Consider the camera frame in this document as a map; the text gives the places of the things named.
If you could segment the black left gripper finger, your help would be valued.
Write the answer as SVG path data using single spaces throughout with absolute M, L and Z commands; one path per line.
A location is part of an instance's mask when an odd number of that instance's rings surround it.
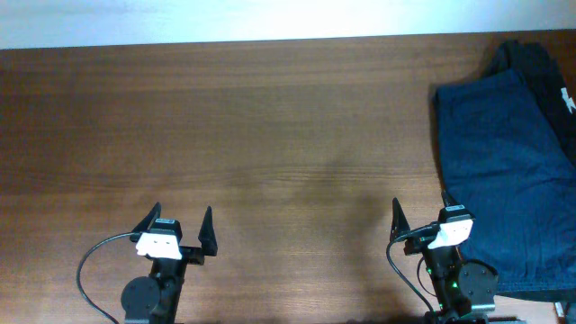
M 147 216 L 145 216 L 131 231 L 132 234 L 141 233 L 149 230 L 153 222 L 160 216 L 161 203 L 156 202 Z
M 208 206 L 204 214 L 198 239 L 205 256 L 216 257 L 218 254 L 218 243 L 213 227 L 212 207 Z

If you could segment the dark blue shorts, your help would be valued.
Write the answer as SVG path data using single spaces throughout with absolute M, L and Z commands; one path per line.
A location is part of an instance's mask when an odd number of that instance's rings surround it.
M 476 218 L 463 256 L 500 295 L 574 302 L 575 168 L 523 76 L 441 85 L 434 104 L 445 189 Z

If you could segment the black garment with white logo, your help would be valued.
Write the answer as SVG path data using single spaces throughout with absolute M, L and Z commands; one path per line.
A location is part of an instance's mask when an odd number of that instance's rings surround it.
M 524 77 L 562 151 L 575 165 L 575 103 L 557 61 L 539 43 L 506 40 L 497 47 L 482 76 L 489 77 L 509 69 Z

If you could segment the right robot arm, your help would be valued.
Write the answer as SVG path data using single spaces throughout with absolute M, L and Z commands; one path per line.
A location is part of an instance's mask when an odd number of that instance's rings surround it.
M 410 227 L 400 201 L 392 200 L 387 260 L 400 279 L 426 305 L 424 323 L 487 323 L 488 314 L 495 310 L 498 272 L 482 261 L 461 256 L 459 247 L 470 237 L 475 217 L 449 193 L 443 192 L 442 199 L 444 207 L 437 220 L 415 229 Z M 421 256 L 418 263 L 426 267 L 437 309 L 392 261 L 392 246 L 398 243 L 404 245 L 406 256 Z

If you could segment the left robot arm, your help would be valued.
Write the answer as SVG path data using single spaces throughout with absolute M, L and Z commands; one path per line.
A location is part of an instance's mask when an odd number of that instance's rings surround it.
M 183 246 L 182 237 L 180 222 L 163 218 L 160 203 L 130 232 L 137 254 L 150 260 L 152 266 L 148 275 L 131 280 L 122 291 L 121 306 L 126 323 L 176 322 L 186 268 L 201 266 L 206 257 L 218 254 L 212 208 L 208 207 L 203 216 L 198 247 Z

